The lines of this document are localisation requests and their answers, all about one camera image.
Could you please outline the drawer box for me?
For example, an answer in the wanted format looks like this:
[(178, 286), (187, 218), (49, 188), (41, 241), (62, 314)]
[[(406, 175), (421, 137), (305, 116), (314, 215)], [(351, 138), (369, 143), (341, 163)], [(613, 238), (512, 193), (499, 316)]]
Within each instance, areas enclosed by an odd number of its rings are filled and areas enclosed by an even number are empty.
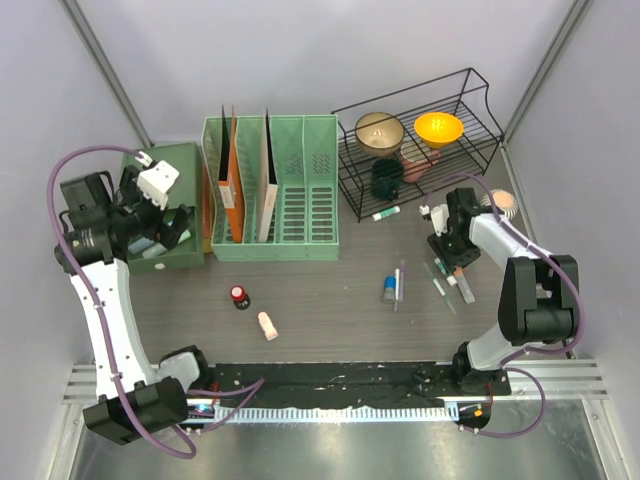
[(165, 273), (169, 270), (199, 267), (204, 264), (202, 231), (203, 159), (195, 142), (167, 144), (145, 148), (144, 152), (155, 161), (166, 161), (178, 172), (179, 177), (168, 193), (168, 208), (164, 220), (170, 222), (177, 208), (184, 204), (190, 208), (191, 236), (174, 249), (154, 258), (144, 258), (142, 253), (128, 254), (131, 275)]

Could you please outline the small green glue stick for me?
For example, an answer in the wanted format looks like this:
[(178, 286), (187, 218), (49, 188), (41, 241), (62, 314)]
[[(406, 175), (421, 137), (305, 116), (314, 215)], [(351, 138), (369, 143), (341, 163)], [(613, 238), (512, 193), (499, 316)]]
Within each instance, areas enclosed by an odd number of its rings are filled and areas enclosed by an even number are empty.
[(434, 259), (434, 263), (435, 265), (438, 267), (440, 273), (443, 275), (443, 277), (445, 278), (446, 282), (450, 285), (450, 286), (456, 286), (457, 285), (457, 280), (454, 277), (454, 275), (450, 272), (450, 270), (445, 266), (445, 264), (443, 263), (443, 261), (436, 257)]

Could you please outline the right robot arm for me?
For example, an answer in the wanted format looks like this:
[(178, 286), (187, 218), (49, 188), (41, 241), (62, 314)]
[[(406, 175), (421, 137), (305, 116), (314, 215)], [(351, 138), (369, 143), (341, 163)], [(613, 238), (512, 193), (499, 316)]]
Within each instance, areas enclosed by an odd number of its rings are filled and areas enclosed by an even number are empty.
[(428, 244), (448, 271), (482, 254), (503, 271), (496, 324), (463, 343), (452, 359), (451, 381), (465, 395), (500, 381), (506, 364), (525, 352), (547, 353), (581, 332), (576, 260), (554, 255), (519, 232), (510, 222), (515, 210), (509, 193), (496, 190), (478, 198), (471, 188), (457, 188), (445, 203), (419, 209), (433, 227)]

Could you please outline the white pen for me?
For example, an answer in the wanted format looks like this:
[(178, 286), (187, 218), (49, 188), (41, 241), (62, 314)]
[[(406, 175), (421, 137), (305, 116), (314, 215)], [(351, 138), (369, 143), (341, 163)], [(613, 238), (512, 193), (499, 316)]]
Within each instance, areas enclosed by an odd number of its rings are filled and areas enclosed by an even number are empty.
[(400, 269), (396, 268), (394, 271), (394, 278), (395, 278), (395, 299), (394, 302), (398, 303), (401, 300), (401, 275), (400, 275)]

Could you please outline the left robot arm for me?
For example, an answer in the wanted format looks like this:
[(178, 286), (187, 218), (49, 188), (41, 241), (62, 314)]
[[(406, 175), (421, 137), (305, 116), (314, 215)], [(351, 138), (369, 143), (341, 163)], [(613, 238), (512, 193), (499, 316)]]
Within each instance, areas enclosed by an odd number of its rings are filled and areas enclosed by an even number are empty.
[(142, 347), (130, 297), (128, 246), (137, 236), (176, 246), (190, 216), (182, 205), (165, 221), (168, 192), (179, 174), (166, 162), (128, 166), (120, 186), (92, 172), (60, 185), (66, 209), (51, 220), (54, 256), (81, 302), (96, 362), (94, 405), (87, 428), (119, 445), (177, 426), (189, 415), (187, 396), (213, 385), (203, 353), (190, 345), (151, 365)]

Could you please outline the green highlighter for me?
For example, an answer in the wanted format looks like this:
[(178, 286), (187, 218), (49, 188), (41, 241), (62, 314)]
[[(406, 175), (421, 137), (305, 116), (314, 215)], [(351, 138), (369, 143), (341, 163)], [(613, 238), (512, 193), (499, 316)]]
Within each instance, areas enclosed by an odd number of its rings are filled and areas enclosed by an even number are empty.
[[(181, 243), (185, 242), (186, 240), (189, 240), (191, 238), (191, 232), (189, 230), (185, 230), (179, 237), (176, 246), (180, 245)], [(156, 243), (153, 246), (150, 246), (149, 248), (147, 248), (146, 250), (144, 250), (142, 252), (142, 257), (144, 259), (151, 259), (151, 258), (156, 258), (160, 255), (163, 255), (164, 253), (168, 252), (169, 249), (165, 246), (163, 246), (160, 243)]]

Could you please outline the green pen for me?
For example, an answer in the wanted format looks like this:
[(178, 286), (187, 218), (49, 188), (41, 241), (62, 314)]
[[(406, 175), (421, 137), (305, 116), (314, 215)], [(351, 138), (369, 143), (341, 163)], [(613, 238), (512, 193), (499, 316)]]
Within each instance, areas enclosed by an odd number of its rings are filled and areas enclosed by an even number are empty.
[(441, 298), (443, 299), (444, 303), (446, 304), (447, 308), (449, 309), (449, 311), (455, 315), (456, 314), (456, 310), (453, 306), (453, 304), (451, 303), (449, 297), (447, 296), (444, 288), (442, 287), (441, 283), (439, 282), (438, 278), (436, 277), (435, 273), (431, 270), (431, 268), (427, 265), (426, 262), (423, 262), (423, 266), (426, 270), (426, 272), (428, 273), (429, 277), (431, 278), (432, 283), (434, 284), (436, 290), (438, 291), (439, 295), (441, 296)]

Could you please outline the white folder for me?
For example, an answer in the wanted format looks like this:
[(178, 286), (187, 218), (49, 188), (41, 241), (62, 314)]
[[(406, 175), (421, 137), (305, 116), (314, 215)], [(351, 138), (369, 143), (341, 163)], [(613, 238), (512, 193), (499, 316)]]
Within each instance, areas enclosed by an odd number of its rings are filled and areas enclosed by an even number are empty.
[(265, 111), (260, 146), (260, 180), (258, 189), (257, 241), (265, 243), (269, 237), (271, 220), (278, 192), (278, 182), (270, 133), (270, 118)]

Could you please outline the orange folder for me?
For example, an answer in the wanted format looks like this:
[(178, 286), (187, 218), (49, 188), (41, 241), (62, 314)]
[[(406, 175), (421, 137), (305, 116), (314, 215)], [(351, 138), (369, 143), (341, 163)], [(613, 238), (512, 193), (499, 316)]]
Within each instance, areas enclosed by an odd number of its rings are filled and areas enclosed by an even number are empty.
[(218, 188), (232, 240), (234, 243), (241, 243), (244, 234), (245, 205), (236, 146), (237, 121), (234, 107), (231, 107), (229, 116), (222, 111)]

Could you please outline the light blue highlighter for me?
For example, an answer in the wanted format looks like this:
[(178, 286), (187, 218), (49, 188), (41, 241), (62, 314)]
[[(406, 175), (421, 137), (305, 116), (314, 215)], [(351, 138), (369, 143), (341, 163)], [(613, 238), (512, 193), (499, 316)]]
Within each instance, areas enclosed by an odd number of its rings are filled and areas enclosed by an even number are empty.
[(128, 245), (128, 251), (131, 254), (139, 254), (144, 250), (156, 245), (160, 245), (163, 241), (169, 239), (173, 235), (173, 220), (159, 220), (157, 223), (145, 228), (141, 231), (140, 237), (131, 241)]

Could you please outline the orange highlighter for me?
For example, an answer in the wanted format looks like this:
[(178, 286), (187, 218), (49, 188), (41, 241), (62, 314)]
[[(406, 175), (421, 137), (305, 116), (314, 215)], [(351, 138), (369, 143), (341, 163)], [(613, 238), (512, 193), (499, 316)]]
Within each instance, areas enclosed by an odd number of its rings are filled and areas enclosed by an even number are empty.
[(463, 269), (457, 267), (454, 271), (454, 278), (457, 282), (457, 286), (466, 304), (472, 304), (475, 302), (475, 296), (473, 295), (470, 286), (464, 276)]

